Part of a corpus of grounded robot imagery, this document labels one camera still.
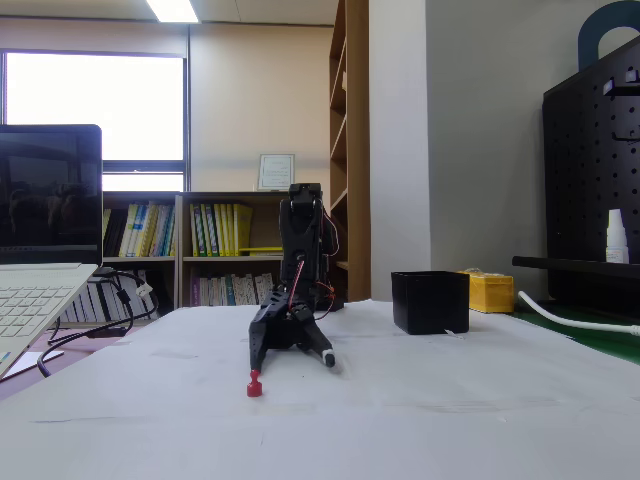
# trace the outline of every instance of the ceiling light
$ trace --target ceiling light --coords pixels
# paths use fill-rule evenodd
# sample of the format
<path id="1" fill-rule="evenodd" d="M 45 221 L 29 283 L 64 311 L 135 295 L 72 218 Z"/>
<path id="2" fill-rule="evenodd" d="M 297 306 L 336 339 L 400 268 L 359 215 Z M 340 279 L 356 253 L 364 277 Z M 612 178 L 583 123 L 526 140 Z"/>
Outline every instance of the ceiling light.
<path id="1" fill-rule="evenodd" d="M 160 22 L 198 23 L 189 0 L 147 0 Z"/>

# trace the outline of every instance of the silver laptop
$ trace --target silver laptop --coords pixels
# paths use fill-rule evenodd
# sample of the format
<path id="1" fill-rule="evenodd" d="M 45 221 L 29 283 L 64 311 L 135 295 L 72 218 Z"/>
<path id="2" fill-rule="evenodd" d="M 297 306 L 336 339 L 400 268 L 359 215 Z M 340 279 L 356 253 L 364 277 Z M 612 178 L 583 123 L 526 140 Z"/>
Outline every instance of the silver laptop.
<path id="1" fill-rule="evenodd" d="M 0 378 L 102 264 L 102 133 L 0 126 Z"/>

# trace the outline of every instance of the window frame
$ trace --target window frame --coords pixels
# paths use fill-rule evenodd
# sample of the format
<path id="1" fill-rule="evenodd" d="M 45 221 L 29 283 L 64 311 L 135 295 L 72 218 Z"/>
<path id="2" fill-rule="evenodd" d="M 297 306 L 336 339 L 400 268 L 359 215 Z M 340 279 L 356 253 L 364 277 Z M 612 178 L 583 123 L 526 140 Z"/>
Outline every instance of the window frame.
<path id="1" fill-rule="evenodd" d="M 183 189 L 187 191 L 190 184 L 187 174 L 190 171 L 190 131 L 189 131 L 189 65 L 188 59 L 183 55 L 163 53 L 138 53 L 138 52 L 102 52 L 89 50 L 42 50 L 0 48 L 0 124 L 6 125 L 7 119 L 7 54 L 33 53 L 49 55 L 90 55 L 100 57 L 155 57 L 155 58 L 180 58 L 182 59 L 182 160 L 103 160 L 102 173 L 104 174 L 182 174 Z"/>

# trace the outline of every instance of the yellow box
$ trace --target yellow box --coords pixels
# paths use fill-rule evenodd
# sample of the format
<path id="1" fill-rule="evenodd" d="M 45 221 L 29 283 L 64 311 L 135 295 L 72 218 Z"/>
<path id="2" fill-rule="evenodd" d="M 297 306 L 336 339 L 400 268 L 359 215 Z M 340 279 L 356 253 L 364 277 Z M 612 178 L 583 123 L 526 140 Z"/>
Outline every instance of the yellow box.
<path id="1" fill-rule="evenodd" d="M 513 312 L 513 277 L 491 273 L 469 275 L 469 308 L 484 313 Z"/>

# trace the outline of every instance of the framed certificate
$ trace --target framed certificate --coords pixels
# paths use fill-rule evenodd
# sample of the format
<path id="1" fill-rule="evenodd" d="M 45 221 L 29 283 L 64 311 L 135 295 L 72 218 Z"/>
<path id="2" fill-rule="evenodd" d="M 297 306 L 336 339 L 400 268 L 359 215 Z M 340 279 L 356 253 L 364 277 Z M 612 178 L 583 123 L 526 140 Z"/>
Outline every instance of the framed certificate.
<path id="1" fill-rule="evenodd" d="M 289 190 L 295 183 L 295 155 L 261 155 L 258 190 Z"/>

